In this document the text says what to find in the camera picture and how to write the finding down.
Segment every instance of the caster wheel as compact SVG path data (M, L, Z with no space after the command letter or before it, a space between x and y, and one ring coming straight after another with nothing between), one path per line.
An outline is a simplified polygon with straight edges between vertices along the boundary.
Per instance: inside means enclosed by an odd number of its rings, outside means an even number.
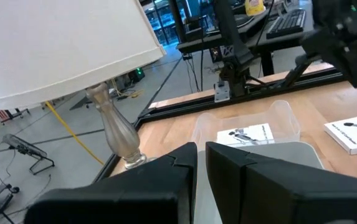
M12 189L11 189L11 192L13 193L13 194L17 194L17 193L19 193L21 191L21 189L19 188L19 187L13 187Z

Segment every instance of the floor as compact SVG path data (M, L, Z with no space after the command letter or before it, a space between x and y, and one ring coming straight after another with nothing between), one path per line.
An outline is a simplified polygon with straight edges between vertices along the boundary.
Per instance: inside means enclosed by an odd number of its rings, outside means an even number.
M183 96L196 91L194 76L191 73L190 78L188 78L187 66L180 59L181 54L174 47L168 47L166 51L168 53L166 56L144 68L146 76L135 87L136 90L143 89L143 94L137 98L127 98L115 102L117 108L130 122L135 121L169 75L169 79L154 101ZM298 47L274 52L275 72L284 72L293 68L295 57L301 53L302 49ZM200 82L200 58L200 52L194 54L198 82ZM256 60L250 66L251 74L255 77L259 76L259 63L260 61ZM217 81L217 75L211 72L211 68L216 67L217 65L211 63L209 52L205 51L203 61L204 90L211 89ZM75 133L85 133L103 128L99 113L93 105L90 105L88 109L83 107L69 110L84 96L84 91L74 93L66 96L64 101L55 106L58 114ZM47 108L45 110L41 108L31 109L31 115L25 114L22 119L17 118L7 122L5 126L0 125L0 149L7 148L5 144L1 143L5 134L15 134L28 142L41 142L69 135ZM111 156L103 132L88 134L79 138L102 161L106 161ZM0 179L21 189L14 196L6 209L6 213L13 213L26 208L39 195L48 190L88 185L102 168L101 164L92 159L72 138L45 142L36 146L48 153L49 158L55 161L56 167L32 175L29 172L29 167L35 162L33 158L19 153L14 157L12 151L0 152ZM25 211L13 213L11 218L19 223L23 220L24 214ZM0 223L7 222L0 217Z

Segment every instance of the white lamp shade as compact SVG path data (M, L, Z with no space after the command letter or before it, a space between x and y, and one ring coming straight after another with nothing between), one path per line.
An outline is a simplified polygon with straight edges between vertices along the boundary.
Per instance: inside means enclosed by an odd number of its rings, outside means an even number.
M0 109L82 90L164 54L138 0L0 0Z

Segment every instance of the wooden table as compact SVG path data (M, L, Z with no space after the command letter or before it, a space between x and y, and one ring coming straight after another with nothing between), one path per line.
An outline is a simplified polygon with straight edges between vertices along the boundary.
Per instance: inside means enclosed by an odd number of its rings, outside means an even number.
M312 65L308 68L306 73L328 67L330 67L330 65L327 64ZM264 82L270 82L272 80L281 79L285 75L286 73L280 73L265 77L262 80ZM213 91L208 90L153 103L151 107L170 105L212 94ZM357 116L357 90L348 82L320 86L145 123L139 130L141 139L140 149L148 157L160 157L191 141L196 120L202 113L212 113L218 118L230 118L243 114L260 113L267 110L275 100L286 100L290 103L300 123L300 140L311 144L315 148L325 169L357 177L357 155L350 156L323 130L325 123ZM112 172L112 175L122 171L123 160L120 160Z

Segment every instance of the keyboard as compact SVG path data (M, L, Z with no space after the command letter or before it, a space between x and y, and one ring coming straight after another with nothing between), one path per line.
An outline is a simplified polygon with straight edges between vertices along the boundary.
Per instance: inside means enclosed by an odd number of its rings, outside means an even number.
M305 14L304 9L294 9L278 17L267 32L267 39L303 32Z

